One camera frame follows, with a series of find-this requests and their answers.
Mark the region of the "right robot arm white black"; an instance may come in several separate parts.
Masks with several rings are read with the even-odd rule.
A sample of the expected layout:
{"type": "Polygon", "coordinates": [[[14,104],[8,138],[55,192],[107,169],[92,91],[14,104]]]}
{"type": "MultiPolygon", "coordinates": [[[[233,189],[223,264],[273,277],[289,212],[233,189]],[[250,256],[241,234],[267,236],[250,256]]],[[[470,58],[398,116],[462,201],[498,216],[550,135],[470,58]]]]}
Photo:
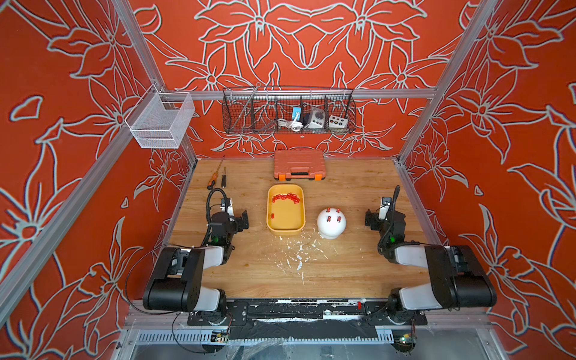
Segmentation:
{"type": "Polygon", "coordinates": [[[445,246],[406,239],[406,215],[396,209],[401,192],[384,196],[377,211],[366,211],[365,225],[379,233],[376,249],[390,263],[427,270],[422,285],[395,288],[388,296],[389,317],[417,311],[490,308],[497,291],[473,250],[467,245],[445,246]]]}

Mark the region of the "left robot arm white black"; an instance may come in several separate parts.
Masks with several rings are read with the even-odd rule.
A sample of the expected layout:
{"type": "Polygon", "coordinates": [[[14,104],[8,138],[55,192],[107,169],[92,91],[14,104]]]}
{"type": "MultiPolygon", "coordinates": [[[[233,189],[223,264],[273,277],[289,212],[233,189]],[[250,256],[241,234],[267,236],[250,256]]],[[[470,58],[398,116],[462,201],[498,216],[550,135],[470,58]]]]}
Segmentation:
{"type": "Polygon", "coordinates": [[[225,292],[203,286],[202,281],[205,270],[228,262],[234,235],[249,228],[248,213],[236,217],[231,206],[224,189],[216,187],[208,192],[207,231],[201,245],[161,250],[142,296],[146,310],[227,315],[225,292]]]}

